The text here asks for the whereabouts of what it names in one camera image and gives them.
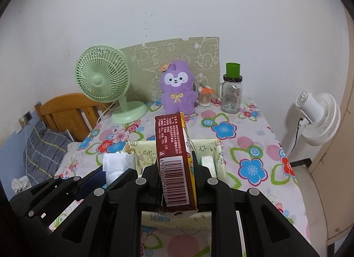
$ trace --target glass mug handle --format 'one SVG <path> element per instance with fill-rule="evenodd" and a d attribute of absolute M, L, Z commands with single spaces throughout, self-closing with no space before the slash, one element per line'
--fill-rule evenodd
<path fill-rule="evenodd" d="M 222 96 L 222 83 L 221 82 L 219 82 L 219 84 L 216 86 L 215 95 L 216 95 L 216 98 L 219 99 L 219 101 L 221 101 L 221 96 Z"/>

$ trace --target black power cord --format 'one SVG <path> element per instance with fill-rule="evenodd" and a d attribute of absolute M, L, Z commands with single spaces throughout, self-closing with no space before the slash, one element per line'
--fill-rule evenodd
<path fill-rule="evenodd" d="M 295 137 L 295 143 L 294 143 L 294 147 L 292 148 L 292 150 L 290 151 L 290 153 L 294 150 L 295 145 L 296 145 L 296 141 L 297 141 L 297 136 L 299 134 L 299 128 L 300 128 L 300 121 L 303 121 L 304 118 L 300 118 L 298 123 L 297 123 L 297 130 L 296 130 L 296 137 Z"/>

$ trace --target fan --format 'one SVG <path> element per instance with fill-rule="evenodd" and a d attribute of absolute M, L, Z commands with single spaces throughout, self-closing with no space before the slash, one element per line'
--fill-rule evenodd
<path fill-rule="evenodd" d="M 341 120 L 341 111 L 332 95 L 321 93 L 313 97 L 310 92 L 302 91 L 295 105 L 304 114 L 304 118 L 298 123 L 295 144 L 298 133 L 312 146 L 322 145 L 335 135 Z"/>
<path fill-rule="evenodd" d="M 75 78 L 88 98 L 101 103 L 119 100 L 120 106 L 112 112 L 112 122 L 116 124 L 133 122 L 148 110 L 140 101 L 127 102 L 130 72 L 120 50 L 108 46 L 87 49 L 76 63 Z"/>

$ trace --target yellow bow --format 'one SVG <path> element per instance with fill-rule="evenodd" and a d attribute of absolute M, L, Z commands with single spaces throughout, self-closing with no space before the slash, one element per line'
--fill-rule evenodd
<path fill-rule="evenodd" d="M 177 101 L 178 102 L 181 102 L 180 100 L 179 100 L 179 98 L 180 97 L 183 97 L 183 93 L 179 93 L 179 94 L 171 94 L 171 98 L 174 98 L 175 100 L 174 100 L 174 102 L 173 103 L 176 103 Z"/>

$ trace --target fan center cap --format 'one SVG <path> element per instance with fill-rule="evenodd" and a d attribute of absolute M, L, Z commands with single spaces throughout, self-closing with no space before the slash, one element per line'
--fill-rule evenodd
<path fill-rule="evenodd" d="M 92 81 L 93 81 L 93 84 L 96 85 L 96 86 L 100 86 L 102 83 L 103 83 L 103 77 L 101 74 L 95 74 L 93 77 L 92 77 Z"/>

